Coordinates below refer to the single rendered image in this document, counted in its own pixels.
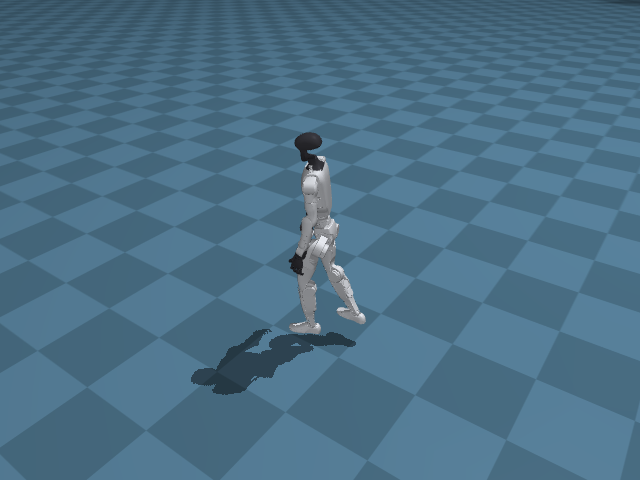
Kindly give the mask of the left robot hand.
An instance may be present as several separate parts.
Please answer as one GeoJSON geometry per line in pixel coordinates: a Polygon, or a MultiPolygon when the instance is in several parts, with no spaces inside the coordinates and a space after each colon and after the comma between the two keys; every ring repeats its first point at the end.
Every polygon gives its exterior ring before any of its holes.
{"type": "Polygon", "coordinates": [[[300,257],[295,252],[295,256],[293,256],[293,258],[289,260],[289,262],[291,263],[290,269],[292,269],[293,272],[295,272],[296,274],[304,275],[304,273],[302,273],[302,268],[303,268],[303,259],[305,259],[306,254],[307,254],[307,251],[305,251],[302,257],[300,257]]]}

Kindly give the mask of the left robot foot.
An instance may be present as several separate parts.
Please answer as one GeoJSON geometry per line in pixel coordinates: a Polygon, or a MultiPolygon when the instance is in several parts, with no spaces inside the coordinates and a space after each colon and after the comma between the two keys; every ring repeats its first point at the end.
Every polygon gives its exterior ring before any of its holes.
{"type": "MultiPolygon", "coordinates": [[[[311,326],[311,324],[310,324],[311,326]]],[[[313,325],[314,326],[314,325],[313,325]]],[[[321,332],[321,326],[319,323],[315,323],[315,327],[308,327],[308,322],[301,322],[301,323],[291,323],[289,325],[289,329],[293,332],[297,332],[297,333],[313,333],[313,334],[319,334],[321,332]]]]}

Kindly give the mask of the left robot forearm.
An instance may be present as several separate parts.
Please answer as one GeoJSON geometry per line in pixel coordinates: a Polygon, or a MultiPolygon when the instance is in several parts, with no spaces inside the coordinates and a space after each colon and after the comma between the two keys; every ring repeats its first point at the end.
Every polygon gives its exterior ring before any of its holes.
{"type": "Polygon", "coordinates": [[[305,251],[308,251],[310,247],[311,238],[314,235],[314,230],[312,229],[312,222],[309,218],[302,219],[302,230],[300,241],[298,242],[298,248],[296,249],[296,254],[302,257],[305,251]]]}

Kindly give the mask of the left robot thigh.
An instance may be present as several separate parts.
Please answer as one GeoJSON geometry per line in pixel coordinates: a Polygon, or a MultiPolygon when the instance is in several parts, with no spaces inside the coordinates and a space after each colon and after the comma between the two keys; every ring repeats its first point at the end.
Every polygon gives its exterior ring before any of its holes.
{"type": "Polygon", "coordinates": [[[328,243],[329,239],[324,235],[321,235],[320,239],[311,240],[306,257],[303,259],[302,273],[304,273],[304,275],[297,274],[298,285],[301,293],[306,286],[313,286],[317,291],[317,285],[313,280],[311,280],[311,278],[316,270],[319,260],[318,257],[323,259],[329,248],[328,243]]]}

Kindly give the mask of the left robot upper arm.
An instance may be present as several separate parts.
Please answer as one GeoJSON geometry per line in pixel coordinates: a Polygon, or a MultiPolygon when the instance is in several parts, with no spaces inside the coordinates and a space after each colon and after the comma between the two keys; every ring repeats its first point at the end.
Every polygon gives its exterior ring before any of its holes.
{"type": "MultiPolygon", "coordinates": [[[[307,212],[307,216],[312,222],[312,228],[317,224],[317,194],[319,186],[317,177],[306,177],[302,184],[302,193],[304,196],[304,206],[307,212]]],[[[302,223],[302,221],[301,221],[302,223]]]]}

